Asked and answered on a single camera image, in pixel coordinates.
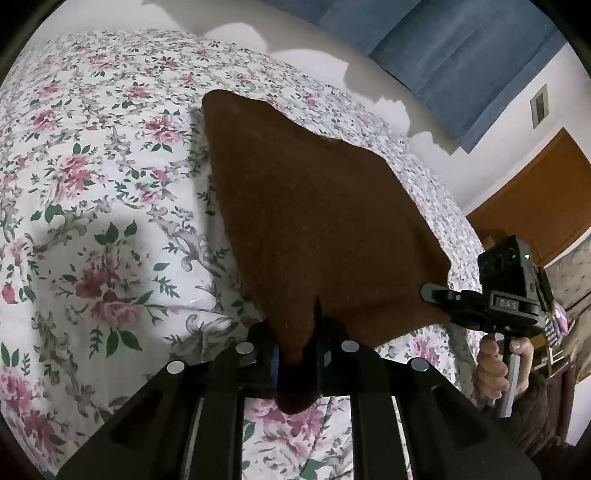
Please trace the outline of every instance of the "pink object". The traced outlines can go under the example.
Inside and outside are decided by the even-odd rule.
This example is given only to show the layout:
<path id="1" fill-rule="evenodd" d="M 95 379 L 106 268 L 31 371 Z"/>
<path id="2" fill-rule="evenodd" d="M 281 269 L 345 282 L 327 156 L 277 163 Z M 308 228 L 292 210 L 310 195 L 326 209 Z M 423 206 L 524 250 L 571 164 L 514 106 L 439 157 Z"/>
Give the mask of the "pink object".
<path id="1" fill-rule="evenodd" d="M 562 333 L 568 333 L 569 321 L 566 317 L 566 311 L 564 310 L 563 306 L 557 301 L 552 302 L 552 316 L 554 317 L 554 320 L 556 320 L 556 323 L 558 323 L 558 326 L 560 327 Z"/>

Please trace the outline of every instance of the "sleeve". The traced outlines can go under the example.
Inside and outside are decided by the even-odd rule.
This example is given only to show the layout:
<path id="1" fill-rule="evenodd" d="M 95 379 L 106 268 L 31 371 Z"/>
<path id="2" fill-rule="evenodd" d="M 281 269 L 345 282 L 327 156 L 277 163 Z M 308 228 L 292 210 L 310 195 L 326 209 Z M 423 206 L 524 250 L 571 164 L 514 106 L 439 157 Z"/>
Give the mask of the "sleeve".
<path id="1" fill-rule="evenodd" d="M 544 480 L 570 479 L 575 451 L 556 436 L 549 420 L 546 383 L 542 375 L 530 375 L 530 387 L 513 405 L 511 418 L 498 426 L 532 459 Z"/>

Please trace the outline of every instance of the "human hand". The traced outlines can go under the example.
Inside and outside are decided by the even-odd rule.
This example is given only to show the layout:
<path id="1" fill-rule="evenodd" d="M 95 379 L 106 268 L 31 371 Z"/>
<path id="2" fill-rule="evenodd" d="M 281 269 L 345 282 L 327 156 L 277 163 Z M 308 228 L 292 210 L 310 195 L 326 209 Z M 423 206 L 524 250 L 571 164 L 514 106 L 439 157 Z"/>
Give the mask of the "human hand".
<path id="1" fill-rule="evenodd" d="M 515 338 L 509 344 L 509 350 L 521 357 L 515 395 L 517 398 L 530 386 L 529 376 L 534 362 L 534 346 L 528 338 Z M 509 388 L 509 381 L 505 378 L 508 373 L 507 366 L 497 358 L 498 354 L 498 343 L 490 336 L 485 336 L 480 342 L 480 352 L 476 358 L 478 362 L 476 388 L 482 395 L 492 399 L 501 398 L 502 393 Z"/>

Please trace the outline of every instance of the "curtain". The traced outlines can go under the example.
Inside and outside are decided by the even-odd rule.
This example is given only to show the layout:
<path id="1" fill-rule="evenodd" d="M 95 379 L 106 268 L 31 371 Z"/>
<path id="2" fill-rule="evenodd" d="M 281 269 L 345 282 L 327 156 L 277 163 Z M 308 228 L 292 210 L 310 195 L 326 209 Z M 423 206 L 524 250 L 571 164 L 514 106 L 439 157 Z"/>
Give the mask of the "curtain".
<path id="1" fill-rule="evenodd" d="M 566 40 L 530 0 L 263 0 L 370 57 L 470 152 Z"/>

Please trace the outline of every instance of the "finger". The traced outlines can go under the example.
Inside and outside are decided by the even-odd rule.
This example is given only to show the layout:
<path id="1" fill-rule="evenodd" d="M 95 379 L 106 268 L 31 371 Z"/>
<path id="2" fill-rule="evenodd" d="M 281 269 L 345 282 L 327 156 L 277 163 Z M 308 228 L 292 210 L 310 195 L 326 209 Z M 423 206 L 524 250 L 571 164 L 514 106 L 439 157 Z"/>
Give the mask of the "finger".
<path id="1" fill-rule="evenodd" d="M 480 341 L 480 351 L 487 355 L 497 356 L 499 354 L 499 344 L 489 336 L 485 336 Z"/>
<path id="2" fill-rule="evenodd" d="M 478 382 L 476 388 L 482 395 L 485 395 L 493 400 L 497 400 L 503 396 L 503 392 L 494 390 L 493 388 L 489 387 L 488 385 L 482 382 Z"/>
<path id="3" fill-rule="evenodd" d="M 482 353 L 482 351 L 478 353 L 476 361 L 478 362 L 478 365 L 482 366 L 484 370 L 495 377 L 506 377 L 509 371 L 507 366 L 497 357 L 487 355 Z"/>
<path id="4" fill-rule="evenodd" d="M 521 357 L 517 393 L 521 395 L 529 387 L 529 376 L 534 363 L 534 346 L 528 338 L 516 338 L 509 344 L 509 350 Z"/>
<path id="5" fill-rule="evenodd" d="M 493 390 L 504 392 L 509 388 L 509 381 L 505 377 L 496 377 L 484 370 L 480 365 L 476 369 L 478 378 Z"/>

